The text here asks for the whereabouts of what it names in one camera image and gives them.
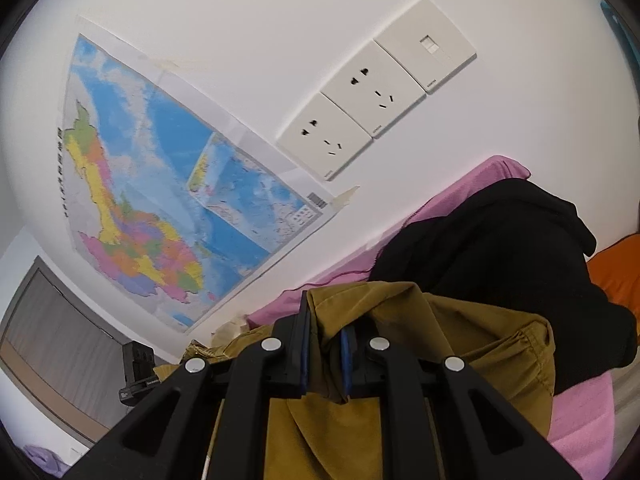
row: pink bed sheet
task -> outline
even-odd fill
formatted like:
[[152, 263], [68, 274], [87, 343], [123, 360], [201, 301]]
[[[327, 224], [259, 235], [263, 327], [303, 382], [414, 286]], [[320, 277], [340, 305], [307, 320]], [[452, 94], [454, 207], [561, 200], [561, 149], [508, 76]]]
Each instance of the pink bed sheet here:
[[548, 440], [584, 480], [602, 480], [611, 467], [614, 419], [605, 372], [554, 397]]
[[[505, 178], [531, 176], [519, 162], [494, 155], [446, 190], [433, 197], [405, 220], [387, 230], [372, 246], [362, 247], [309, 283], [285, 290], [271, 303], [248, 316], [252, 326], [271, 324], [295, 314], [302, 291], [308, 288], [366, 280], [380, 251], [403, 227], [429, 218], [446, 216], [473, 193]], [[554, 397], [549, 442], [584, 480], [602, 480], [613, 452], [614, 405], [610, 374], [585, 381]]]

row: barcode label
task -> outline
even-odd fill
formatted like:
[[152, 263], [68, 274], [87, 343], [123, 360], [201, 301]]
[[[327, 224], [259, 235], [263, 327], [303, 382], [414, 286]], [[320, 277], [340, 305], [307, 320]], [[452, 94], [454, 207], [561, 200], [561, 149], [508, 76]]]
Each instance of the barcode label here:
[[307, 198], [309, 200], [311, 200], [311, 202], [313, 202], [314, 204], [316, 204], [320, 209], [323, 209], [324, 206], [326, 206], [326, 202], [324, 200], [322, 200], [318, 195], [316, 195], [315, 193], [309, 193], [309, 195], [307, 196]]
[[62, 209], [64, 210], [65, 216], [69, 218], [69, 214], [66, 209], [66, 198], [65, 198], [65, 181], [62, 178], [62, 130], [58, 128], [58, 138], [61, 139], [58, 141], [58, 185], [60, 186], [60, 197], [62, 198]]

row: electrical outlet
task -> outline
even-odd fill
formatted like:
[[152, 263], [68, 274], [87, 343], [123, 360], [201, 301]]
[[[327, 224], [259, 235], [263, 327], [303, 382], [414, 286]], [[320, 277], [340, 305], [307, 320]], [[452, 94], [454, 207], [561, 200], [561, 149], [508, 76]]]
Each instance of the electrical outlet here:
[[476, 50], [429, 0], [420, 0], [376, 41], [432, 93], [476, 58]]
[[276, 145], [317, 176], [330, 180], [371, 137], [322, 94], [316, 94], [280, 134]]
[[338, 71], [322, 93], [372, 136], [378, 136], [418, 101], [424, 90], [371, 41]]

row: metal rivet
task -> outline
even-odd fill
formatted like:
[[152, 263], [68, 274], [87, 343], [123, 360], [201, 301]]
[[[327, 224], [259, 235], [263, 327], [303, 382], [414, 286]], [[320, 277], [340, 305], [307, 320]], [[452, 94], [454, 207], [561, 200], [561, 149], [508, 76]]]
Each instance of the metal rivet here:
[[187, 364], [184, 365], [184, 367], [187, 368], [187, 371], [190, 374], [194, 374], [196, 372], [201, 372], [202, 370], [204, 370], [205, 365], [206, 365], [206, 362], [204, 362], [204, 359], [200, 359], [199, 357], [194, 357], [193, 359], [189, 359], [187, 361]]
[[444, 365], [452, 372], [459, 372], [465, 367], [465, 362], [459, 357], [447, 357]]
[[369, 346], [374, 350], [386, 350], [389, 348], [389, 341], [383, 337], [374, 337], [369, 341]]
[[264, 339], [262, 343], [260, 343], [263, 350], [267, 352], [273, 352], [282, 346], [282, 341], [280, 341], [277, 337], [268, 337]]

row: colorful province region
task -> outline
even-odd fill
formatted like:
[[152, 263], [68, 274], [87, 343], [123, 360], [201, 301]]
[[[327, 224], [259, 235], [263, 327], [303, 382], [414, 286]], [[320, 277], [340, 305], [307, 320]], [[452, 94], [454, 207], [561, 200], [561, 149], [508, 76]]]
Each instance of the colorful province region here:
[[74, 127], [64, 132], [64, 143], [76, 171], [89, 187], [98, 208], [98, 237], [79, 233], [100, 271], [139, 296], [161, 288], [174, 300], [189, 303], [187, 292], [203, 288], [202, 266], [175, 228], [155, 214], [133, 209], [124, 195], [112, 191], [111, 171], [98, 131], [89, 113], [77, 103]]
[[189, 191], [197, 192], [204, 183], [204, 177], [207, 174], [207, 168], [209, 167], [209, 161], [207, 160], [207, 154], [202, 153], [200, 159], [196, 163], [196, 167], [193, 170], [193, 174], [189, 178], [187, 185]]

